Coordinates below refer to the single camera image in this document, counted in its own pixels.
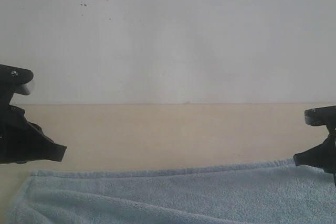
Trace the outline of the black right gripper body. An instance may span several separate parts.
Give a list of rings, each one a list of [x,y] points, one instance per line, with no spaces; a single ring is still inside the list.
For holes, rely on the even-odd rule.
[[[332,174],[335,182],[335,128],[327,126],[328,136],[322,143],[322,169],[325,173]]]

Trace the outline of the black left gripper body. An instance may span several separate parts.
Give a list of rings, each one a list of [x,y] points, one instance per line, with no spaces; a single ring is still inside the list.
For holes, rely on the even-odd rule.
[[[52,140],[42,128],[25,119],[25,110],[1,109],[1,164],[52,160]]]

